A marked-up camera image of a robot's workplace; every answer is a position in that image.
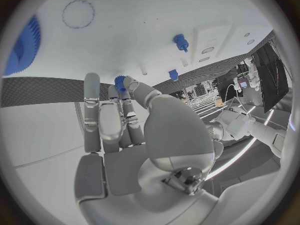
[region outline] blue plastic part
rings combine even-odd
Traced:
[[[126,92],[126,88],[124,87],[123,81],[125,79],[125,76],[117,76],[114,79],[114,85],[116,87],[116,89],[118,90],[119,93],[125,93]]]
[[[170,75],[170,78],[176,82],[178,81],[178,72],[176,71],[176,69],[172,70],[172,71],[169,71],[169,75]]]
[[[34,61],[41,44],[40,26],[36,17],[30,19],[16,41],[8,58],[5,76],[21,72]]]
[[[177,48],[182,51],[184,50],[186,53],[188,52],[187,48],[189,47],[189,43],[185,40],[185,36],[183,34],[178,34],[173,38],[173,42],[176,43]]]

